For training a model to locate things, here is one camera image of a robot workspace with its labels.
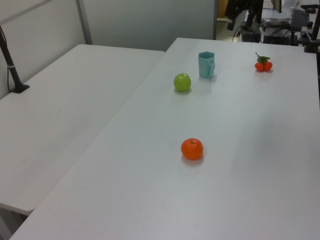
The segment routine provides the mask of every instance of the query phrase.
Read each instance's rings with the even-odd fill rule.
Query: orange fruit
[[[204,153],[202,142],[196,138],[189,138],[181,145],[182,155],[189,160],[198,160]]]

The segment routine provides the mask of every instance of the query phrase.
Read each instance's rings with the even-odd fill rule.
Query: floor
[[[227,19],[219,18],[216,23],[216,40],[232,42],[233,35],[237,27],[240,26],[240,23],[245,20],[245,16],[246,11],[243,11],[239,14],[239,16],[235,20],[234,28],[232,31],[227,29]]]

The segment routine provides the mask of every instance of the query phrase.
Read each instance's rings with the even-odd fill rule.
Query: tomato cluster
[[[263,71],[270,71],[270,69],[272,68],[272,62],[270,61],[265,61],[264,64],[262,64],[261,62],[257,62],[255,65],[255,69],[259,72],[263,72]]]
[[[257,63],[254,65],[255,69],[259,72],[270,71],[270,69],[273,66],[272,62],[268,61],[270,59],[270,57],[259,56],[257,53],[255,53],[255,54],[258,56],[258,59],[256,60]]]

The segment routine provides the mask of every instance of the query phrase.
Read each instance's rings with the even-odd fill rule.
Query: cup
[[[199,53],[199,75],[202,78],[211,78],[215,70],[215,54],[205,51]]]

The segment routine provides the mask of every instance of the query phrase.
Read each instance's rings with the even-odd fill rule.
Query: pole base
[[[20,94],[22,92],[24,92],[25,90],[27,90],[28,88],[30,88],[29,85],[24,85],[22,84],[23,87],[20,87],[20,88],[14,88],[13,90],[11,90],[12,93],[15,93],[15,94]]]

